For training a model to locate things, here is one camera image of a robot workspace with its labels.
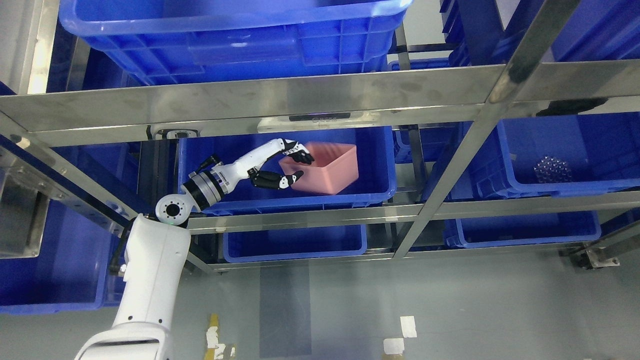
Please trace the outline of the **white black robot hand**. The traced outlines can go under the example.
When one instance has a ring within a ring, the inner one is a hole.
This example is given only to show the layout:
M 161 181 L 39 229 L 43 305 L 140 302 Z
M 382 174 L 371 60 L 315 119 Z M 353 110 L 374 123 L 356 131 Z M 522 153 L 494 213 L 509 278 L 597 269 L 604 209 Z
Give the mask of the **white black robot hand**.
M 295 140 L 285 138 L 274 138 L 265 144 L 250 150 L 248 153 L 238 158 L 233 164 L 229 165 L 227 170 L 228 180 L 247 180 L 251 184 L 260 189 L 284 190 L 290 188 L 293 184 L 300 180 L 304 175 L 304 171 L 296 171 L 293 174 L 286 175 L 273 171 L 260 170 L 270 158 L 275 155 L 282 155 L 286 151 L 294 149 Z M 306 149 L 300 149 L 291 153 L 291 158 L 300 164 L 310 166 L 315 162 L 311 153 Z

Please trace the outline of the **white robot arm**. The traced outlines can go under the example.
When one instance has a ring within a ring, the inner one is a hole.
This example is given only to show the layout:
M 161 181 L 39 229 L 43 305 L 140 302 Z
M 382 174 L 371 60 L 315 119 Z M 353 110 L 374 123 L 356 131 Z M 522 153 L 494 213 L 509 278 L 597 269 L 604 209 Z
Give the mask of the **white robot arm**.
M 126 225 L 113 257 L 112 268 L 123 274 L 125 289 L 110 329 L 83 344 L 78 360 L 171 360 L 171 336 L 179 280 L 190 250 L 186 224 L 192 212 L 201 212 L 250 180 L 254 187 L 283 190 L 304 175 L 263 171 L 276 155 L 311 165 L 314 157 L 299 141 L 277 137 L 224 164 L 211 155 L 189 174 L 182 192 L 167 194 L 154 214 L 138 214 Z

